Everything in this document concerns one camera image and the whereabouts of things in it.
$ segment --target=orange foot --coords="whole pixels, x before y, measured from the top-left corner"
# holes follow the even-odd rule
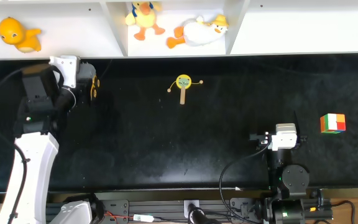
[[[165,29],[158,27],[157,24],[153,25],[153,29],[155,31],[155,35],[161,35],[161,34],[165,33]]]
[[[141,33],[135,34],[134,37],[135,37],[137,40],[144,40],[144,39],[146,39],[146,36],[145,36],[144,34],[141,34]]]
[[[175,30],[173,30],[175,33],[175,37],[179,38],[179,37],[183,36],[183,30],[184,30],[184,27],[176,27]]]
[[[174,48],[176,45],[178,44],[184,44],[185,43],[185,38],[184,37],[181,37],[179,39],[175,39],[173,37],[169,37],[167,39],[167,46],[172,49]]]

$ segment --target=black table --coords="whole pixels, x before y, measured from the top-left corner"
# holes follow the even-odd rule
[[[84,60],[102,74],[109,60]],[[46,61],[0,61],[0,79]],[[179,104],[180,74],[194,82]],[[215,188],[223,167],[255,152],[251,130],[293,123],[307,144],[293,160],[307,166],[310,187],[358,187],[358,54],[115,59],[98,101],[70,113],[50,178],[52,192]],[[20,77],[0,92],[0,130],[12,139]],[[319,118],[344,113],[346,132],[321,134]],[[0,140],[0,192],[13,149]],[[230,168],[225,187],[267,189],[264,158]]]

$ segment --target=rubik's cube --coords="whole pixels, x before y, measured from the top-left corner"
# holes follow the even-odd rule
[[[337,134],[346,130],[344,114],[326,114],[320,117],[322,133]]]

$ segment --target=yellow hat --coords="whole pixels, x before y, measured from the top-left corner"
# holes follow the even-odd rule
[[[213,21],[212,23],[218,26],[229,26],[229,24],[226,22],[226,17],[224,15],[216,16],[215,21]]]

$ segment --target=white sticker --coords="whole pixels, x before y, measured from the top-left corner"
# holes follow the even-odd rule
[[[153,222],[154,217],[151,215],[134,215],[134,221],[140,221],[140,222]]]

